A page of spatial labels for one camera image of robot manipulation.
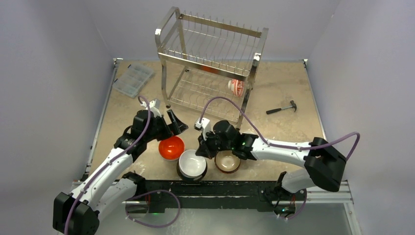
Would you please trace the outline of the stainless steel dish rack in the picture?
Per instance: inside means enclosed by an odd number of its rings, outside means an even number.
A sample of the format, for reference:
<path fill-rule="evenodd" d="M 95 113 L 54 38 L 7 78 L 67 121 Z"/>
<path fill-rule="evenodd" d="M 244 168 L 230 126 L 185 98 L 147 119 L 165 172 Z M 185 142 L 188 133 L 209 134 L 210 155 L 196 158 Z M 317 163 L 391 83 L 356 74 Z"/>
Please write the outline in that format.
<path fill-rule="evenodd" d="M 165 106 L 241 126 L 268 32 L 171 7 L 155 30 Z M 244 81 L 242 97 L 228 89 L 232 79 Z"/>

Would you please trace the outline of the orange floral patterned bowl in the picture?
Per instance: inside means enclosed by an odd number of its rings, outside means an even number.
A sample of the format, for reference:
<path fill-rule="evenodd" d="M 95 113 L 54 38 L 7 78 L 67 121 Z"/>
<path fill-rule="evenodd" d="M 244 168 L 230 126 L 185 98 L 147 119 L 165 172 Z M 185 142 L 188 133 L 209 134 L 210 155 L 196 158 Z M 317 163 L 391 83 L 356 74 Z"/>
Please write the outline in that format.
<path fill-rule="evenodd" d="M 228 89 L 230 89 L 235 96 L 242 97 L 244 92 L 244 81 L 232 79 L 228 82 Z"/>

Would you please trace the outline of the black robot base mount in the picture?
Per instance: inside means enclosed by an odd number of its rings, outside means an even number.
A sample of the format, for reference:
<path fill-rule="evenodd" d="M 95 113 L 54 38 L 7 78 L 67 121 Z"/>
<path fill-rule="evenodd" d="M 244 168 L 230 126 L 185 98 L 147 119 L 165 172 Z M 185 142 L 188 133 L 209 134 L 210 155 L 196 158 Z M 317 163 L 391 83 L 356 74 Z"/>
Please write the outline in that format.
<path fill-rule="evenodd" d="M 150 213 L 166 209 L 251 209 L 258 212 L 292 214 L 305 191 L 289 193 L 275 181 L 199 181 L 146 180 L 128 172 L 123 179 L 137 185 L 133 195 Z"/>

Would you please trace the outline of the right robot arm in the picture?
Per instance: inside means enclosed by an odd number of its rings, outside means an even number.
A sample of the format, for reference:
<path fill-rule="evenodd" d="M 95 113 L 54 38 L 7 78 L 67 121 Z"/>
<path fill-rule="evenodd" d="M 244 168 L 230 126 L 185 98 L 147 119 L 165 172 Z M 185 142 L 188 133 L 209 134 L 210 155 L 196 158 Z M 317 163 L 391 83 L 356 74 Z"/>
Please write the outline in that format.
<path fill-rule="evenodd" d="M 347 159 L 322 138 L 315 137 L 311 142 L 272 141 L 241 133 L 227 120 L 211 125 L 207 118 L 197 120 L 194 128 L 201 133 L 197 156 L 212 159 L 220 152 L 230 151 L 241 160 L 271 160 L 299 166 L 297 171 L 280 175 L 275 185 L 280 199 L 311 187 L 329 192 L 340 189 Z"/>

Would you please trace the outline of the brown bowl tan inside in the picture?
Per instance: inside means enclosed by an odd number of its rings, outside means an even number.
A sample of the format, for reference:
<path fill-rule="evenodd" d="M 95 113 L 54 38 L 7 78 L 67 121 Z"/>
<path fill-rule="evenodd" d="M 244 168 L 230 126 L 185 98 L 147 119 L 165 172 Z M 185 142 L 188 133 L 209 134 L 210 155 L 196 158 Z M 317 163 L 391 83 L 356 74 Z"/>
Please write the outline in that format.
<path fill-rule="evenodd" d="M 235 156 L 231 151 L 218 152 L 215 159 L 215 166 L 223 173 L 231 174 L 236 172 L 240 165 L 241 160 Z"/>

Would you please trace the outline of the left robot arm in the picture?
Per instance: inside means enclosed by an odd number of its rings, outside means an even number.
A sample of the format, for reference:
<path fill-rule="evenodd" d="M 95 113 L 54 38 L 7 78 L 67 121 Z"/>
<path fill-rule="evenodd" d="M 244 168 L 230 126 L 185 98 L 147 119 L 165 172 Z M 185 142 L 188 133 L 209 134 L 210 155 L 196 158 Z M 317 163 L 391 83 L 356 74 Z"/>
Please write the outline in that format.
<path fill-rule="evenodd" d="M 93 235 L 100 222 L 118 204 L 127 199 L 140 200 L 149 194 L 146 179 L 128 172 L 128 168 L 153 140 L 162 141 L 188 129 L 172 110 L 171 123 L 155 111 L 140 110 L 116 140 L 106 161 L 70 193 L 59 193 L 53 203 L 52 227 L 65 235 Z"/>

